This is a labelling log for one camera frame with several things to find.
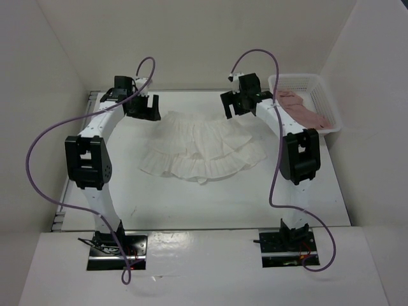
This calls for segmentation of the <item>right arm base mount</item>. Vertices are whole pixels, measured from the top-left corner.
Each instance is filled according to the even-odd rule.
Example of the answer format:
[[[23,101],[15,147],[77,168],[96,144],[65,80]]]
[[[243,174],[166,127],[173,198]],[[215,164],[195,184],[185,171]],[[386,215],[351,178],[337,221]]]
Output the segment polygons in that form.
[[[263,268],[302,266],[319,266],[316,242],[312,231],[307,233],[302,242],[285,246],[279,232],[260,231],[259,237],[253,242],[260,246]]]

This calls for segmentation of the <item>white skirt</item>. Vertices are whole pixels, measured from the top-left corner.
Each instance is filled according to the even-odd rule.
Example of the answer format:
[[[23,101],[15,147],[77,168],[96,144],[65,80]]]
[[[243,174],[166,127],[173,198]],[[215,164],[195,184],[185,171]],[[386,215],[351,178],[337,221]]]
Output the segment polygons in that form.
[[[265,158],[260,143],[235,119],[171,111],[154,129],[139,168],[154,176],[205,184]]]

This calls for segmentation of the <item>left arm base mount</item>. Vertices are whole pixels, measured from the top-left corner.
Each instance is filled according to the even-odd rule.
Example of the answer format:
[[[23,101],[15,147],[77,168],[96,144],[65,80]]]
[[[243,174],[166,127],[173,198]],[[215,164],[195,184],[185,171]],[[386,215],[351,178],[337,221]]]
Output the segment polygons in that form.
[[[118,236],[131,270],[145,270],[148,236],[144,233],[124,232]],[[104,242],[85,240],[90,247],[87,271],[125,270],[126,263],[113,238]]]

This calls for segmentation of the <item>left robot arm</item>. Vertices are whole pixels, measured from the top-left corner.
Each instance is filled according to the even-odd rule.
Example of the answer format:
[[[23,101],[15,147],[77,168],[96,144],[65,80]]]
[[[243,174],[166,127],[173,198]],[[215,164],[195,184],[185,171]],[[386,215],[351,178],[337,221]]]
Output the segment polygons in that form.
[[[64,142],[68,177],[82,190],[94,216],[95,234],[86,243],[105,254],[125,251],[127,239],[110,194],[113,166],[106,144],[124,117],[158,121],[159,97],[148,105],[150,78],[116,76],[114,86],[99,100],[88,125]]]

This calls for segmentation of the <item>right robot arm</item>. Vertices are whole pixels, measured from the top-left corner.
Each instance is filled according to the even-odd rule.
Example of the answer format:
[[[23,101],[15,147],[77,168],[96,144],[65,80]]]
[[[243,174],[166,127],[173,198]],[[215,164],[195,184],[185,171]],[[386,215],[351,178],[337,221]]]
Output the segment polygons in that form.
[[[309,232],[309,225],[302,220],[302,214],[307,207],[310,183],[321,167],[319,134],[315,129],[306,128],[289,114],[286,101],[292,96],[290,92],[262,91],[255,73],[232,73],[228,80],[231,82],[231,90],[221,94],[227,118],[251,112],[279,137],[278,160],[269,202],[273,208],[293,211],[291,217],[280,220],[279,229],[281,247],[292,251],[307,238]],[[278,175],[282,175],[291,187],[291,203],[288,205],[278,206],[273,203]]]

